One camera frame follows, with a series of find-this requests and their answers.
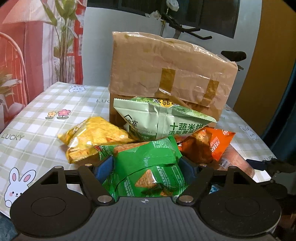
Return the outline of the dark green snack bag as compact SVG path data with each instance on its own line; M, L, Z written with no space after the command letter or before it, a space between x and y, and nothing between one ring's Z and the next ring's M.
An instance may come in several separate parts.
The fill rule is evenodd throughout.
M187 188L178 165L182 156L172 136L149 142L99 147L104 160L113 157L111 174L102 186L120 197L177 197Z

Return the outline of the orange corn snack bag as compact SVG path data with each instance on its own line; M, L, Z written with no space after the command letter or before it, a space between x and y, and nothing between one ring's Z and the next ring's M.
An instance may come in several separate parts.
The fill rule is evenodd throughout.
M178 143L178 149L190 161L201 164L220 160L235 133L204 127Z

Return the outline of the clear wrapped cracker pack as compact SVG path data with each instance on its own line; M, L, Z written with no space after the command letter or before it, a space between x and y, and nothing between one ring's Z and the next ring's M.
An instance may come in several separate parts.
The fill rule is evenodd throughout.
M255 174L254 169L231 145L226 148L219 161L213 161L209 166L214 170L221 171L227 171L230 166L236 166L251 178Z

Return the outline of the yellow chip bag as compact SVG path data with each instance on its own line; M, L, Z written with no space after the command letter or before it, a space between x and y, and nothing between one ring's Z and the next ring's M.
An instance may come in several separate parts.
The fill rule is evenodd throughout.
M58 139L67 146L66 158L70 164L99 153L104 145L120 145L133 143L129 133L100 116L89 117L65 133Z

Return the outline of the green plaid bunny tablecloth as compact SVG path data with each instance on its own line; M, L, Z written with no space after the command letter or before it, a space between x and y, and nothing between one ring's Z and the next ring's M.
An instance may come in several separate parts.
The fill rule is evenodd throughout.
M77 169L86 163L102 161L98 153L70 164L66 158L67 146L58 135L93 116L100 116L125 130L126 121L114 109L113 102L103 87L61 82L30 102L1 132L1 212L9 215L11 206L20 196L52 168ZM274 156L262 139L230 108L223 110L219 121L207 126L234 132L230 145L245 160L263 161Z

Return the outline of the light green rice cracker bag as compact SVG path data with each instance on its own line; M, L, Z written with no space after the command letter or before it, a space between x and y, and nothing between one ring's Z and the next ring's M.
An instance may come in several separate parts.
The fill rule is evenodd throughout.
M115 98L114 109L126 121L124 128L138 141L154 141L168 136L186 138L215 118L174 104L166 99Z

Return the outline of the black exercise bike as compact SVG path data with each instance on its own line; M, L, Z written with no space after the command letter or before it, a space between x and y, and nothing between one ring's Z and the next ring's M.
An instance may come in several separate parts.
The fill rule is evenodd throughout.
M202 37L200 35L197 35L195 32L200 31L200 28L184 28L181 24L179 24L172 16L168 14L169 9L166 10L166 12L161 13L161 20L163 22L163 26L160 32L160 36L163 36L163 31L165 28L166 23L169 24L169 27L173 28L175 30L174 39L178 39L181 33L189 34L195 38L198 38L200 40L211 40L212 36ZM247 58L247 54L243 51L228 51L223 50L221 51L221 55L225 57L226 59L232 61L232 62L241 62Z

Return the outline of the taped brown cardboard box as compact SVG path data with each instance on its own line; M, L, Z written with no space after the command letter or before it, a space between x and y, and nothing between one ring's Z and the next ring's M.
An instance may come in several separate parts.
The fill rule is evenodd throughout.
M167 98L219 120L236 78L235 62L185 41L113 32L110 100Z

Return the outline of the printed pink backdrop curtain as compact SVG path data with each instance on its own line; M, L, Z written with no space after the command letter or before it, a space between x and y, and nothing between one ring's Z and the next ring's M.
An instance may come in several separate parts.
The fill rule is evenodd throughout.
M83 82L87 2L1 1L1 128L56 82Z

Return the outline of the dark window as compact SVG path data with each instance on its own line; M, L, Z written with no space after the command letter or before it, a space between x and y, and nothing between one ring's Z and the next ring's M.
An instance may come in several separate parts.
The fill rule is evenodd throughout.
M168 1L88 1L90 7L115 9L145 15L155 11L171 26L189 26L195 31L207 30L233 38L240 1L177 1L174 11Z

